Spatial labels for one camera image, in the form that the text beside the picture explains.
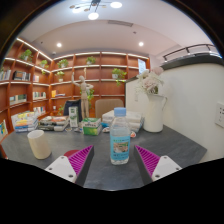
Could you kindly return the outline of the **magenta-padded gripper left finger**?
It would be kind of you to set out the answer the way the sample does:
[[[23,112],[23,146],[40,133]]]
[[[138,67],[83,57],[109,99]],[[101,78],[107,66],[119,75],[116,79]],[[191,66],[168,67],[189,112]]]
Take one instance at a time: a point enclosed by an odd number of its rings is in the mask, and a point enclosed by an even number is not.
[[[81,150],[70,150],[59,156],[46,171],[83,187],[93,156],[93,145]]]

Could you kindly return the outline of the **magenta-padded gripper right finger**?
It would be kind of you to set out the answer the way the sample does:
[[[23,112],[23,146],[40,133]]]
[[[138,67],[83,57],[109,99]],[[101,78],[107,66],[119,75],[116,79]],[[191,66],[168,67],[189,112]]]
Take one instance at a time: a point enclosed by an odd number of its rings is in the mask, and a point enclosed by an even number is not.
[[[138,145],[134,146],[134,156],[145,185],[181,170],[167,155],[158,156]]]

